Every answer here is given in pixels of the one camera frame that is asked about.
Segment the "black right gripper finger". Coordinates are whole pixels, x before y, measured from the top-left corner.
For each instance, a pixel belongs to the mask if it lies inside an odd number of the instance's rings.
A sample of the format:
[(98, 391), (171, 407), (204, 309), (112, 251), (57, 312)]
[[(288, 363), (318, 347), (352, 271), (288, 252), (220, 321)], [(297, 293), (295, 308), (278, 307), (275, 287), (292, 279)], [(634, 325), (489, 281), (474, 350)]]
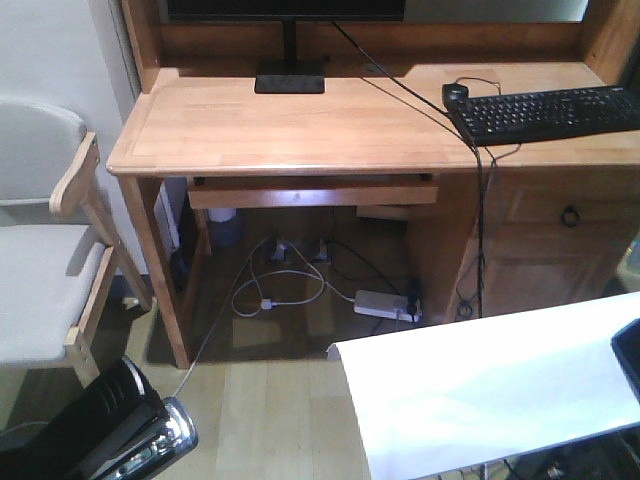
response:
[(636, 399), (639, 399), (639, 319), (611, 338), (611, 347)]

